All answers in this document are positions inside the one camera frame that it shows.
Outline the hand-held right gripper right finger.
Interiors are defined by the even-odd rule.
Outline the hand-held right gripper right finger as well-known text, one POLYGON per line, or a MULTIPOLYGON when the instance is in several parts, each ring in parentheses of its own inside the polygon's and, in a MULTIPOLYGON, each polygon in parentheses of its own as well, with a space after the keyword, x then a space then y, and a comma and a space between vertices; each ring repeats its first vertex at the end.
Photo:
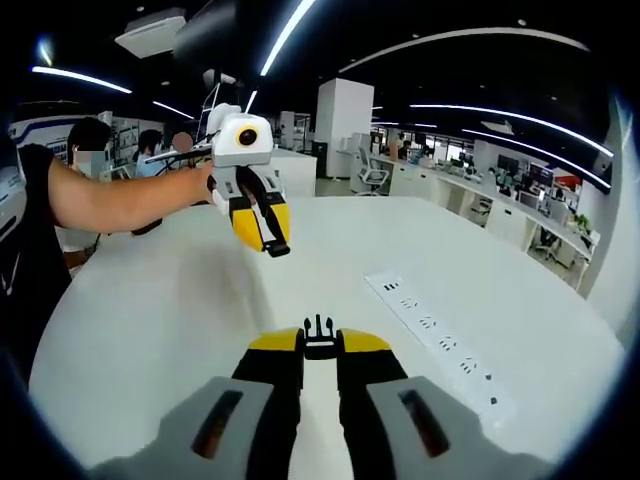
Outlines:
POLYGON ((406 374, 381 338, 336 333, 339 421, 357 479, 545 479, 551 467, 509 453, 479 416, 423 376, 406 374))

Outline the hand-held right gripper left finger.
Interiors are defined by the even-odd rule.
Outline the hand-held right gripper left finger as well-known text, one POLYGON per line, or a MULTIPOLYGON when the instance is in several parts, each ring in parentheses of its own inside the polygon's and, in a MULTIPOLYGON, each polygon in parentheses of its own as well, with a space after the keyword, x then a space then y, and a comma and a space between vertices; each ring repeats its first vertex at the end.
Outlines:
POLYGON ((301 417, 304 333, 252 341, 229 377, 216 376, 166 414, 156 438, 94 467, 93 479, 286 479, 301 417))

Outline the person's left hand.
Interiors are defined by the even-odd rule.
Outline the person's left hand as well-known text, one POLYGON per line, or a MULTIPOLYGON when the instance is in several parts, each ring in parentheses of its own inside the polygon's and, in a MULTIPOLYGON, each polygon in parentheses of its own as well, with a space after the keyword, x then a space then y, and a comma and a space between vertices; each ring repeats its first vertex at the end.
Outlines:
POLYGON ((209 160, 189 171, 191 174, 191 203, 193 205, 215 204, 213 190, 216 187, 216 182, 211 175, 212 169, 213 161, 209 160))

